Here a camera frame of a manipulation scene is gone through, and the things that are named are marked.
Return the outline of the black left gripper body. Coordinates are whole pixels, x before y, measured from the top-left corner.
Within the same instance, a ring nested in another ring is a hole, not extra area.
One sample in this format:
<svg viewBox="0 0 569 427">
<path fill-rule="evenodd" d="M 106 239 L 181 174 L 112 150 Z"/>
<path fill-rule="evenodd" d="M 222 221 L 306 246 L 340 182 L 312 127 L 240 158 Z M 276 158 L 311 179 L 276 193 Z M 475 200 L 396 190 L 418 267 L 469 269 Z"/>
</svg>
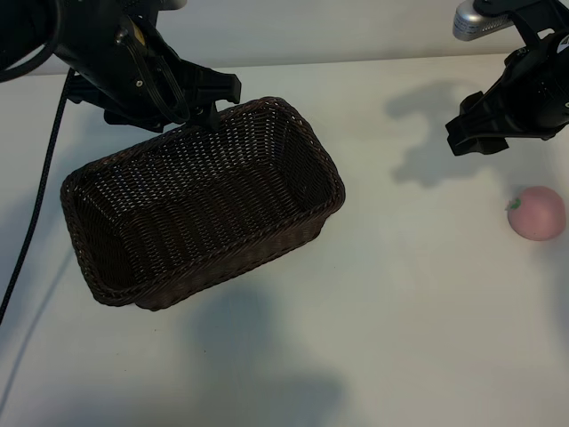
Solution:
<svg viewBox="0 0 569 427">
<path fill-rule="evenodd" d="M 156 30 L 182 1 L 65 1 L 56 56 L 75 72 L 69 98 L 104 111 L 110 125 L 161 133 L 190 123 L 204 68 L 181 60 Z"/>
</svg>

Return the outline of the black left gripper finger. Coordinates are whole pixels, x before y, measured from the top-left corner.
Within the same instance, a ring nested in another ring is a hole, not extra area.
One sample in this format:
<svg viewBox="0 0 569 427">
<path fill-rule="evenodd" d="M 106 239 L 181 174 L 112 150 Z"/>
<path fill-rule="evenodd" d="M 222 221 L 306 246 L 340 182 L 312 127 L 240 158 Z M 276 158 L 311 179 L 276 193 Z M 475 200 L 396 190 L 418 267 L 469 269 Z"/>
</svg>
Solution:
<svg viewBox="0 0 569 427">
<path fill-rule="evenodd" d="M 233 104 L 239 104 L 241 101 L 242 83 L 235 74 L 210 70 L 207 92 L 216 101 L 228 101 Z"/>
<path fill-rule="evenodd" d="M 190 109 L 190 123 L 207 131 L 217 131 L 220 127 L 220 113 L 214 102 Z"/>
</svg>

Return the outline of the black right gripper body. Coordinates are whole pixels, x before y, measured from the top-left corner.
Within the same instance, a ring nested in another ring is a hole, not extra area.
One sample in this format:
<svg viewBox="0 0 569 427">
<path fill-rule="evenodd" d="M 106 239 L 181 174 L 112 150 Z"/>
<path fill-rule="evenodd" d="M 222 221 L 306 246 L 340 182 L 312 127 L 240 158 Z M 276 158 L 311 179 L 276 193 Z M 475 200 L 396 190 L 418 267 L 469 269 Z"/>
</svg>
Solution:
<svg viewBox="0 0 569 427">
<path fill-rule="evenodd" d="M 491 90 L 488 138 L 549 140 L 568 125 L 568 34 L 545 36 L 504 61 L 500 82 Z"/>
</svg>

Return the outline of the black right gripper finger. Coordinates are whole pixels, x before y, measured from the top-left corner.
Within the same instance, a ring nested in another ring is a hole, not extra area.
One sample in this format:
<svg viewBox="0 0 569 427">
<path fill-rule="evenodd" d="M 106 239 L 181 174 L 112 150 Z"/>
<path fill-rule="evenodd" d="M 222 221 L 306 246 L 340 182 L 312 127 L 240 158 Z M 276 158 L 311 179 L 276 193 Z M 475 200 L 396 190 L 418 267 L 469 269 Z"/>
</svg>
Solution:
<svg viewBox="0 0 569 427">
<path fill-rule="evenodd" d="M 463 114 L 445 125 L 447 142 L 455 156 L 492 155 L 509 148 L 506 139 L 482 117 Z"/>
<path fill-rule="evenodd" d="M 485 120 L 488 118 L 488 111 L 485 106 L 486 97 L 481 91 L 467 96 L 460 104 L 459 117 L 466 119 Z"/>
</svg>

